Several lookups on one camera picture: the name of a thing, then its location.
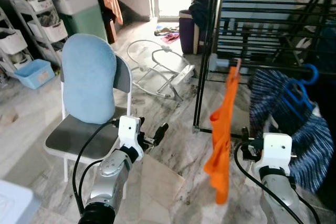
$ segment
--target white baby bouncer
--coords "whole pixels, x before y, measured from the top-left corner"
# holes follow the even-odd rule
[[[141,64],[138,61],[136,61],[134,58],[132,58],[131,54],[130,54],[130,47],[140,41],[148,41],[148,42],[152,42],[157,44],[158,46],[161,47],[161,49],[157,49],[155,51],[152,52],[152,61],[155,63],[155,65],[153,67],[149,67],[146,64]],[[171,68],[168,68],[167,66],[164,66],[163,64],[161,64],[160,62],[157,61],[157,59],[154,57],[154,54],[160,51],[164,51],[164,52],[170,52],[173,53],[177,56],[179,56],[184,63],[186,63],[186,66],[183,68],[183,70],[181,72],[172,70]],[[191,65],[189,63],[189,61],[187,61],[183,56],[179,55],[178,53],[174,52],[169,46],[166,45],[160,45],[159,43],[156,43],[152,40],[147,40],[147,39],[140,39],[140,40],[136,40],[132,43],[130,43],[130,45],[127,48],[127,54],[130,57],[131,60],[133,60],[138,66],[134,67],[131,69],[131,71],[135,71],[135,70],[140,70],[141,72],[144,73],[144,75],[138,80],[138,81],[133,81],[133,85],[135,85],[136,87],[138,87],[139,89],[141,89],[142,91],[144,91],[147,94],[153,95],[155,97],[160,97],[160,98],[166,98],[166,99],[170,99],[170,100],[174,100],[174,101],[178,101],[178,102],[182,102],[183,99],[179,96],[179,94],[177,93],[175,87],[181,83],[182,81],[184,82],[188,82],[189,79],[191,78],[191,76],[193,76],[194,74],[194,68],[195,65]],[[160,70],[158,70],[158,67],[163,67],[166,70],[168,70],[169,72],[171,72],[171,77],[166,77]],[[165,83],[156,91],[149,91],[147,90],[145,87],[142,87],[139,82],[141,80],[143,80],[150,72],[155,72],[157,73],[159,76],[161,76],[164,80]],[[164,93],[164,89],[169,86],[169,88],[172,90],[173,95],[169,94],[169,93]]]

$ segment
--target black metal rack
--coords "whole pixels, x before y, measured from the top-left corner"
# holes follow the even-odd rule
[[[208,74],[228,74],[227,67],[272,69],[285,73],[311,73],[302,66],[316,57],[326,27],[336,27],[336,0],[208,0],[208,21],[199,72],[194,130],[211,133],[199,124]],[[310,45],[297,48],[301,39]],[[323,55],[334,55],[323,51]],[[335,72],[319,72],[323,78],[336,79]]]

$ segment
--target blue striped cloth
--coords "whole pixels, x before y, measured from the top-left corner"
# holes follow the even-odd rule
[[[283,102],[281,97],[289,80],[278,71],[257,70],[249,85],[250,132],[252,137],[261,137],[266,122],[273,117],[277,125],[266,126],[266,130],[290,135],[292,150],[298,156],[290,163],[291,176],[302,188],[315,193],[327,175],[334,143],[322,117],[312,114],[307,106],[291,103],[303,116],[302,121]]]

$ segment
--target blue cushion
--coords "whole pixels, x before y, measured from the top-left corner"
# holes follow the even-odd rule
[[[115,58],[110,45],[94,35],[75,34],[64,44],[63,100],[73,117],[95,124],[112,118]]]

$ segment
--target blue hanger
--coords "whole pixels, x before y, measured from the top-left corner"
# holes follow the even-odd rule
[[[319,77],[319,72],[317,70],[317,68],[312,65],[312,64],[305,64],[303,65],[304,67],[308,67],[312,70],[313,72],[313,76],[310,80],[303,80],[301,79],[300,81],[295,80],[295,79],[291,79],[289,80],[289,82],[287,83],[287,85],[285,86],[285,92],[282,95],[282,100],[284,101],[284,103],[294,112],[294,114],[302,121],[304,121],[303,116],[293,107],[291,102],[295,102],[296,104],[300,105],[300,106],[307,106],[307,108],[312,111],[313,110],[313,106],[312,104],[309,102],[309,98],[306,92],[306,88],[304,87],[305,85],[312,85],[314,83],[316,83],[318,77]],[[302,96],[301,97],[297,97],[296,95],[294,95],[291,91],[291,86],[293,85],[297,85],[297,87],[301,90]]]

